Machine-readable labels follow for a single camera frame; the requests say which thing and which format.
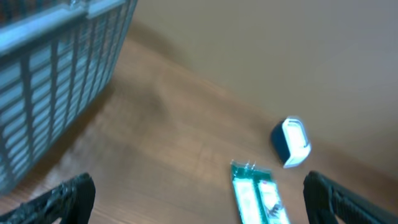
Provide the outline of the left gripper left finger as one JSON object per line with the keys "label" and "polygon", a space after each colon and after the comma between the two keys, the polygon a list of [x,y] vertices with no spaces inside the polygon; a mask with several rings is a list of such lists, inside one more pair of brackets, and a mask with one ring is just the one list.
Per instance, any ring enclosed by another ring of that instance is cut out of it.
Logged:
{"label": "left gripper left finger", "polygon": [[36,224],[60,220],[61,223],[87,224],[95,195],[95,183],[85,172],[2,214],[1,223]]}

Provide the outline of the green sponge package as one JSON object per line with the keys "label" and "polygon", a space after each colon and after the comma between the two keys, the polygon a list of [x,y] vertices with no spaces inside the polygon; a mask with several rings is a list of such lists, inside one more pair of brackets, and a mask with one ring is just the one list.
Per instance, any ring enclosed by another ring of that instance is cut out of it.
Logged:
{"label": "green sponge package", "polygon": [[290,223],[271,170],[237,161],[231,161],[230,168],[241,223]]}

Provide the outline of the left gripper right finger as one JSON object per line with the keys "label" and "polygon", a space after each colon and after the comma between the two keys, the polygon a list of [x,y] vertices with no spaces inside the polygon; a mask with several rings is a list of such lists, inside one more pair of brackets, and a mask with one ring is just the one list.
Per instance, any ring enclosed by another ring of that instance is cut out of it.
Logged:
{"label": "left gripper right finger", "polygon": [[317,171],[303,182],[303,196],[310,224],[397,223],[397,216],[371,203]]}

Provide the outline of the grey plastic mesh basket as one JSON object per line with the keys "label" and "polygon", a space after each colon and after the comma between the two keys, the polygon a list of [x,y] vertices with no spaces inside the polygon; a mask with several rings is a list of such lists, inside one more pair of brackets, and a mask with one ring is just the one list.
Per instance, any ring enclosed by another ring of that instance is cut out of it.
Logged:
{"label": "grey plastic mesh basket", "polygon": [[136,0],[1,1],[1,194],[104,90]]}

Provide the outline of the white barcode scanner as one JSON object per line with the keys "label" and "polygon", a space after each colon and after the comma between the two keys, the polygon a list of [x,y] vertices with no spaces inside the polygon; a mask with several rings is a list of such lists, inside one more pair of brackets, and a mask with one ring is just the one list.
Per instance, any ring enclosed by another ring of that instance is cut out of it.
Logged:
{"label": "white barcode scanner", "polygon": [[271,143],[284,169],[299,166],[312,150],[305,126],[295,116],[288,116],[275,125]]}

